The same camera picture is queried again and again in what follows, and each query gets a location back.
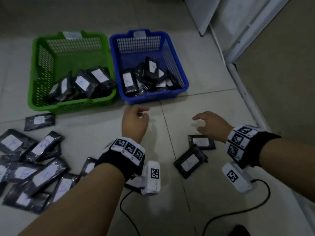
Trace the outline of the white door panel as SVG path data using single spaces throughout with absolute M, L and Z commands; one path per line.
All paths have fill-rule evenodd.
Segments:
M 221 0 L 184 0 L 199 35 L 204 36 Z

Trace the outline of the white door frame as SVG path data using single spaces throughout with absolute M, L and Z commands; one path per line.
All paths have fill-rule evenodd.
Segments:
M 290 0 L 220 0 L 209 28 L 224 65 L 235 62 Z

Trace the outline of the pile of black labelled packets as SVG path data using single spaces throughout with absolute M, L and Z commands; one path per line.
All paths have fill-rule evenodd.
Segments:
M 54 83 L 44 100 L 57 104 L 85 98 L 103 98 L 109 96 L 116 87 L 108 67 L 79 69 L 75 75 L 69 71 L 65 77 Z
M 3 206 L 39 215 L 78 183 L 61 156 L 63 140 L 55 131 L 40 142 L 15 129 L 0 135 L 0 196 L 12 184 Z
M 136 67 L 120 71 L 122 89 L 127 97 L 173 91 L 182 88 L 179 80 L 169 69 L 162 69 L 160 63 L 148 56 Z

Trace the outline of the person's left hand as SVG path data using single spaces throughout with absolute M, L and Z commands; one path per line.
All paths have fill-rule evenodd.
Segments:
M 141 105 L 127 106 L 122 118 L 121 136 L 140 144 L 147 131 L 149 120 L 140 119 L 140 112 L 148 112 L 149 108 Z

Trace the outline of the person's right forearm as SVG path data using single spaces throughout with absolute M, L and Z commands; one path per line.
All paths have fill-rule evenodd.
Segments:
M 315 203 L 315 146 L 273 139 L 263 146 L 259 163 L 267 173 Z

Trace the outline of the person's left forearm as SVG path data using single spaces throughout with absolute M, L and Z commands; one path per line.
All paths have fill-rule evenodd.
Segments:
M 98 165 L 18 236 L 106 236 L 124 182 L 115 166 Z

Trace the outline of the black object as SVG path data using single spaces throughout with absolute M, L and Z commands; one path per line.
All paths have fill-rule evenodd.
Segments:
M 236 225 L 228 236 L 251 236 L 243 225 Z

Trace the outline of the black packet with white label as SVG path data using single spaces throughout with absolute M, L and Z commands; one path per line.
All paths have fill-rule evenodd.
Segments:
M 199 166 L 207 162 L 208 157 L 197 146 L 197 144 L 194 144 L 179 159 L 177 159 L 173 165 L 182 177 L 187 179 Z
M 26 117 L 24 131 L 33 131 L 41 128 L 51 127 L 56 124 L 54 113 L 45 113 Z
M 188 135 L 189 147 L 196 145 L 201 150 L 215 150 L 215 142 L 205 135 Z
M 84 163 L 82 169 L 81 169 L 81 172 L 80 172 L 80 175 L 79 175 L 79 176 L 80 176 L 80 177 L 85 177 L 87 174 L 89 174 L 89 172 L 91 172 L 91 171 L 94 169 L 94 167 L 95 167 L 97 161 L 98 161 L 98 160 L 95 159 L 95 158 L 88 157 L 88 158 L 86 159 L 86 161 L 85 161 L 85 163 Z

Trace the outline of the blue plastic basket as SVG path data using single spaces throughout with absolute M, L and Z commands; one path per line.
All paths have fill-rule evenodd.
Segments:
M 146 39 L 135 39 L 134 31 L 145 31 Z M 128 105 L 143 104 L 147 102 L 161 101 L 176 98 L 189 88 L 189 82 L 182 68 L 181 62 L 174 49 L 170 36 L 163 31 L 151 32 L 148 29 L 130 30 L 125 34 L 115 34 L 109 38 L 113 66 L 115 68 L 117 88 L 120 97 Z M 122 89 L 120 71 L 136 65 L 148 56 L 160 63 L 162 69 L 169 69 L 179 80 L 182 88 L 173 91 L 161 91 L 146 94 L 140 97 L 127 97 Z

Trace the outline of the black wristband with marker tags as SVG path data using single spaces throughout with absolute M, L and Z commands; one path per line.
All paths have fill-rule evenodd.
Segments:
M 225 143 L 225 151 L 238 167 L 260 167 L 259 157 L 262 148 L 273 139 L 282 138 L 280 135 L 263 129 L 240 125 L 232 129 Z
M 144 159 L 144 147 L 130 138 L 119 137 L 104 148 L 95 167 L 103 163 L 111 164 L 122 172 L 127 182 L 136 176 L 141 176 Z

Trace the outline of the person's right hand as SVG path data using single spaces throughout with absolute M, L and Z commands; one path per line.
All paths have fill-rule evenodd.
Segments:
M 234 128 L 221 116 L 211 111 L 198 113 L 192 117 L 192 120 L 203 120 L 205 122 L 204 127 L 207 127 L 209 129 L 209 135 L 205 136 L 211 138 L 214 141 L 219 141 L 222 143 L 226 143 L 230 132 Z

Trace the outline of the white tag on green basket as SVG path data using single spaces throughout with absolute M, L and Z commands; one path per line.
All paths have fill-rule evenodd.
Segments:
M 62 32 L 65 39 L 67 40 L 74 40 L 74 39 L 82 39 L 81 32 L 69 32 L 69 31 L 63 31 Z

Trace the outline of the green plastic basket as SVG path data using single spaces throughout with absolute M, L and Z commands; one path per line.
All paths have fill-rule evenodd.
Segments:
M 111 49 L 108 37 L 98 32 L 71 32 L 77 34 L 67 39 L 63 32 L 57 35 L 37 37 L 32 44 L 30 80 L 27 103 L 33 111 L 48 111 L 55 114 L 68 114 L 95 107 L 113 105 L 117 96 L 117 87 L 103 98 L 78 99 L 50 104 L 46 97 L 53 85 L 65 77 L 69 71 L 73 74 L 79 69 L 97 66 L 107 67 L 110 77 L 115 80 Z

